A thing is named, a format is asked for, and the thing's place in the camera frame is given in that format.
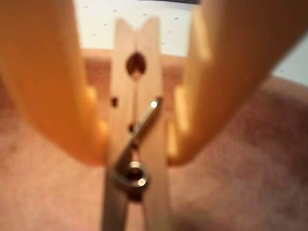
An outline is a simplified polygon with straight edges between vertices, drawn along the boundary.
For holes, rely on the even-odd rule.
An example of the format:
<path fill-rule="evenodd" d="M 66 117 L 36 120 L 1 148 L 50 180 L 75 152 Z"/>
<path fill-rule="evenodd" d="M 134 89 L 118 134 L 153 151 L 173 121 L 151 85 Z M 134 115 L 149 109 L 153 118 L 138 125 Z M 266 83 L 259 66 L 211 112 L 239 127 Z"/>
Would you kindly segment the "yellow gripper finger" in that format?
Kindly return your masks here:
<path fill-rule="evenodd" d="M 73 1 L 1 1 L 0 72 L 27 123 L 75 159 L 105 162 L 107 125 L 87 81 Z"/>
<path fill-rule="evenodd" d="M 192 160 L 308 28 L 305 0 L 203 0 L 174 89 L 168 160 Z"/>

